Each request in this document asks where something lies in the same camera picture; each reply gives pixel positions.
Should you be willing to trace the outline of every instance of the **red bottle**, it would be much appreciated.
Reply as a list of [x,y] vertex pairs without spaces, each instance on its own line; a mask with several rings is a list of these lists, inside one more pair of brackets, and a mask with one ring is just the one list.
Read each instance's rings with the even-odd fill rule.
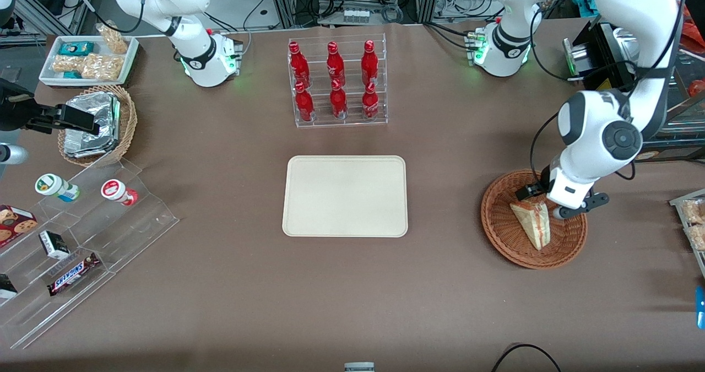
[[289,43],[289,52],[291,53],[291,68],[294,71],[296,81],[304,83],[305,88],[311,86],[311,72],[308,68],[308,61],[296,41]]
[[335,79],[330,83],[333,88],[330,91],[330,105],[333,106],[333,116],[338,120],[343,120],[348,116],[348,97],[345,96],[340,80]]
[[345,86],[345,66],[343,65],[343,58],[338,53],[338,45],[335,41],[328,43],[328,75],[330,75],[330,81],[340,80],[340,86]]
[[367,86],[370,83],[377,84],[377,54],[375,53],[375,42],[365,41],[365,53],[362,55],[362,83]]
[[371,119],[377,116],[379,98],[375,92],[375,84],[370,83],[365,88],[365,94],[362,96],[362,116],[363,118]]
[[306,90],[303,81],[296,82],[296,107],[299,109],[299,115],[303,121],[314,121],[316,119],[316,111],[313,109],[313,98]]

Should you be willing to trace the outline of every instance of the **brown wicker basket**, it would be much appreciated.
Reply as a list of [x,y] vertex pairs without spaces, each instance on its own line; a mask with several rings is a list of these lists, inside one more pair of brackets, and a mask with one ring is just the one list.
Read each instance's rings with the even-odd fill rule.
[[[98,85],[83,91],[81,95],[98,93],[105,91],[106,93],[114,93],[120,100],[120,144],[115,148],[109,156],[111,161],[119,160],[130,148],[134,136],[134,128],[137,126],[137,111],[134,109],[134,103],[130,94],[119,85]],[[63,142],[66,138],[64,130],[58,131],[58,152],[69,163],[78,164],[80,166],[89,166],[102,156],[90,156],[87,158],[70,158],[63,152]]]
[[[551,216],[551,242],[541,251],[529,241],[509,203],[516,201],[514,191],[534,182],[529,169],[500,176],[487,188],[482,198],[481,217],[489,241],[506,259],[530,269],[552,269],[575,259],[587,237],[587,217],[579,214],[571,219]],[[533,198],[544,201],[549,212],[556,204],[545,195]]]

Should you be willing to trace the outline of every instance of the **beige tray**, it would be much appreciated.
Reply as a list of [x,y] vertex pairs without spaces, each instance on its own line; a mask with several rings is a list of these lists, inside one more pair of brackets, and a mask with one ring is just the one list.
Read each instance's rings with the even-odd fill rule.
[[282,229],[287,236],[401,237],[408,228],[399,156],[295,156]]

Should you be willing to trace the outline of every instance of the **acrylic bottle rack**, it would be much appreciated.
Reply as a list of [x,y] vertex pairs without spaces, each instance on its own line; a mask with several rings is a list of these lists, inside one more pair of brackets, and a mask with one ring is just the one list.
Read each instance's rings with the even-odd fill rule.
[[[43,198],[30,208],[38,226],[0,249],[0,272],[18,292],[12,299],[0,298],[0,329],[11,348],[29,346],[178,222],[149,193],[139,172],[130,161],[108,154],[68,180],[79,187],[78,199]],[[105,199],[100,188],[109,179],[136,190],[138,201],[126,207]],[[61,261],[46,256],[39,239],[45,230],[61,235],[70,256]],[[101,263],[50,296],[46,286],[90,254]]]
[[[377,118],[367,120],[362,115],[362,96],[365,94],[365,85],[362,83],[362,54],[365,53],[365,41],[375,42],[375,53],[378,58],[377,96],[379,98],[379,111]],[[370,125],[386,124],[389,119],[388,90],[387,90],[387,42],[384,33],[377,35],[358,36],[323,36],[303,37],[290,39],[296,41],[301,52],[308,60],[311,74],[311,87],[309,93],[313,99],[316,119],[311,122],[303,121],[296,108],[296,80],[289,64],[289,81],[291,88],[291,101],[294,108],[294,119],[299,128],[314,128],[327,126]],[[328,43],[335,41],[338,51],[345,65],[345,86],[343,90],[348,98],[348,116],[339,120],[333,116],[330,105],[330,76],[328,76]]]

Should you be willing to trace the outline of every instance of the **brown tablecloth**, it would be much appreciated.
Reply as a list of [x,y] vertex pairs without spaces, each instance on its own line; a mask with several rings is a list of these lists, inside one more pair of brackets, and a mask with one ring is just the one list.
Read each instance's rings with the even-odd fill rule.
[[[541,25],[547,66],[567,71],[560,42],[583,24]],[[388,126],[297,129],[288,38],[379,31]],[[172,60],[166,38],[140,43],[129,88],[139,123],[126,158],[183,220],[29,349],[3,350],[0,370],[328,372],[373,361],[380,372],[486,371],[512,342],[538,344],[571,371],[705,368],[694,318],[702,277],[668,206],[705,187],[697,164],[642,164],[632,182],[599,181],[612,201],[590,212],[587,244],[566,267],[514,266],[484,236],[486,186],[528,166],[536,129],[578,89],[533,57],[517,75],[494,78],[421,26],[272,31],[254,35],[241,76],[204,89]],[[41,85],[37,100],[78,93]],[[78,172],[56,136],[27,132],[20,144],[32,158],[7,170],[3,203],[30,206],[40,174]],[[536,165],[561,149],[549,126]],[[406,236],[285,236],[286,165],[298,154],[404,158]],[[500,371],[551,368],[522,349]]]

